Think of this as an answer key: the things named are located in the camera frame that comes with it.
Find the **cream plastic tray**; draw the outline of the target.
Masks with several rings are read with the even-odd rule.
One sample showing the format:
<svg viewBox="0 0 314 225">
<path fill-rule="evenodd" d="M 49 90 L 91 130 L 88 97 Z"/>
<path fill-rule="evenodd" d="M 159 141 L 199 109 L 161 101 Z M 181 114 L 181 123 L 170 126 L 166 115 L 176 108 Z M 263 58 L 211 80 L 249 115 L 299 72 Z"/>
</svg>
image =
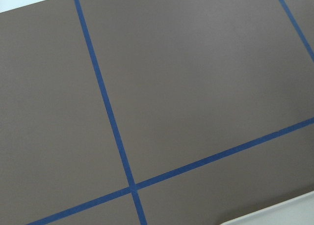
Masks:
<svg viewBox="0 0 314 225">
<path fill-rule="evenodd" d="M 314 193 L 286 200 L 270 207 L 224 222 L 225 225 L 312 225 Z"/>
</svg>

